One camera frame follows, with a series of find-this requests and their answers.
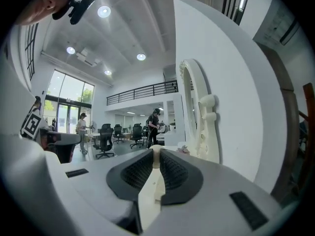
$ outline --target woman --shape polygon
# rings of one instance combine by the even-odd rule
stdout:
[[[75,131],[77,132],[77,134],[80,135],[81,137],[81,142],[80,142],[80,148],[81,148],[81,152],[82,154],[83,153],[87,153],[88,151],[85,150],[84,148],[84,135],[87,133],[86,132],[86,128],[87,128],[87,124],[84,120],[84,118],[86,117],[87,115],[85,113],[82,113],[80,115],[80,119],[78,120],[78,124],[77,124],[77,127],[75,129]]]

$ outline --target black shirt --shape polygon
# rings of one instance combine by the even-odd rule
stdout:
[[[152,122],[153,125],[156,126],[158,124],[158,117],[154,116],[154,115],[150,115],[149,118],[148,118],[148,124],[149,124],[150,121]]]

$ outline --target vr headset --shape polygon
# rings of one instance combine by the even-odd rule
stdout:
[[[81,0],[72,2],[70,6],[73,7],[73,9],[69,14],[70,23],[76,25],[94,1],[95,0]]]

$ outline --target air vent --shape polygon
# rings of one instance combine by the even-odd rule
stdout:
[[[76,53],[76,55],[78,57],[78,60],[88,66],[94,67],[98,63],[100,63],[100,60],[97,59],[96,56],[86,48],[84,48],[82,52]]]

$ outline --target black railing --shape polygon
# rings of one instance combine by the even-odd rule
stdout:
[[[35,68],[34,68],[34,46],[35,46],[35,37],[38,28],[38,23],[36,25],[31,25],[26,28],[25,34],[25,56],[27,61],[27,70],[30,77],[32,79]]]
[[[247,0],[223,0],[222,13],[239,25],[246,8],[246,4]]]
[[[177,80],[157,83],[107,97],[107,105],[159,94],[178,92]]]

